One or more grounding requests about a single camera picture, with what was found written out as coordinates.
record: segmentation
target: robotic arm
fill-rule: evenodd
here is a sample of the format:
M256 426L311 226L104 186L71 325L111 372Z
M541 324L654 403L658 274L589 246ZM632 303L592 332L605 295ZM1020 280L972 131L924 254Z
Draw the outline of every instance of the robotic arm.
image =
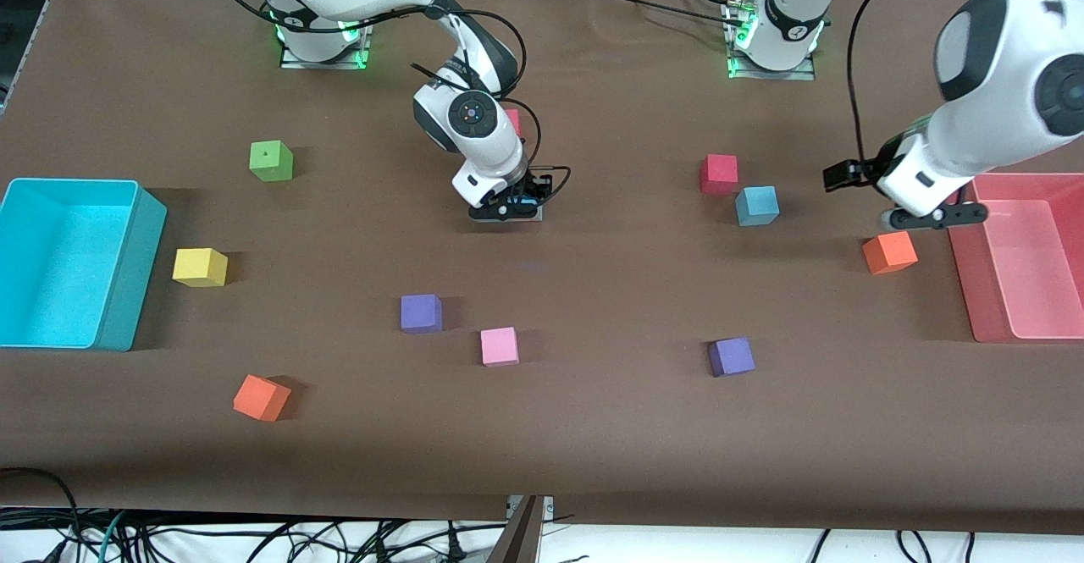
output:
M890 229L969 225L986 208L945 204L976 176L1084 135L1084 0L969 0L941 30L946 103L870 161L824 170L825 190L876 184L902 207Z
M518 212L534 217L539 189L517 183L527 176L522 143L495 98L507 95L518 81L515 56L455 0L267 0L282 38L306 61L333 60L358 39L357 33L335 31L340 22L423 10L455 40L456 51L414 94L414 119L442 149L463 154L453 178L456 191L474 210L498 197L512 200ZM519 195L509 197L512 189ZM516 217L516 214L503 216Z
M816 48L831 0L752 0L751 13L738 14L748 29L734 46L756 65L774 72L797 68Z

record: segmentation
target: yellow cube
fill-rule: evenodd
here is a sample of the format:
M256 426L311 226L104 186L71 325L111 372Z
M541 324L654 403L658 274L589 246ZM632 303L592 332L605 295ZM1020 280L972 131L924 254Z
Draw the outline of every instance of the yellow cube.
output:
M224 254L209 247L181 248L173 263L173 279L192 287L225 285Z

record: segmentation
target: foam block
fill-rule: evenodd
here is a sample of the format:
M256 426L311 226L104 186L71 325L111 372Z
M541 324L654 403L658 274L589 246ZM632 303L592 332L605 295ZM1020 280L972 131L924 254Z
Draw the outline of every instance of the foam block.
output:
M738 188L738 157L709 154L700 164L700 192L728 194Z
M260 421L276 421L289 394L285 385L249 374L233 397L233 410Z
M907 231L877 235L863 244L862 253L866 255L869 272L875 276L899 271L918 261Z
M746 187L734 202L738 210L738 226L760 227L779 215L775 187Z
M229 258L209 247L181 248L173 260L173 279L192 287L225 285Z
M519 132L519 110L514 107L504 108L504 113L508 115L508 119L512 120L512 128L516 130L516 135L522 138L522 133Z
M518 364L516 329L498 328L481 331L481 363L488 367Z
M745 336L712 343L708 356L711 358L711 374L715 376L740 374L757 367L752 361L749 340Z
M248 169L264 182L282 182L294 178L294 153L279 140L253 142L248 151Z
M440 297L409 294L399 300L399 327L410 334L440 332L444 328Z

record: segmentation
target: green cube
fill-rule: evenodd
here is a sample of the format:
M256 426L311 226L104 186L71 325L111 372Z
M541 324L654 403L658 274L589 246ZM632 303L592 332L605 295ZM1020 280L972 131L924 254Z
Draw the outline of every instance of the green cube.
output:
M248 153L248 169L264 182L294 179L294 153L279 140L253 142Z

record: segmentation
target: table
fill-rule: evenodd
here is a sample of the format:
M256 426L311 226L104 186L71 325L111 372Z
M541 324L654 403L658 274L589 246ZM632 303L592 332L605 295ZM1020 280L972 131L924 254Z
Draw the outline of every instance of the table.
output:
M946 235L872 277L887 202L821 188L854 153L860 0L834 3L814 82L727 79L718 28L628 2L460 1L528 41L539 163L575 169L543 223L466 218L459 159L411 120L408 63L453 48L426 20L379 26L365 72L302 72L229 0L52 0L0 182L131 178L170 212L136 350L0 353L0 464L95 507L492 519L546 492L583 523L1084 530L1081 348L975 343ZM963 1L872 7L870 150L940 103L930 53ZM248 172L266 139L297 179ZM711 152L777 188L775 223L700 195ZM228 252L232 282L171 282L184 246ZM444 297L449 331L399 332L409 293ZM524 363L481 367L478 331L505 325ZM732 336L758 368L712 379L707 343ZM247 373L297 386L291 421L231 410ZM0 500L61 501L28 481Z

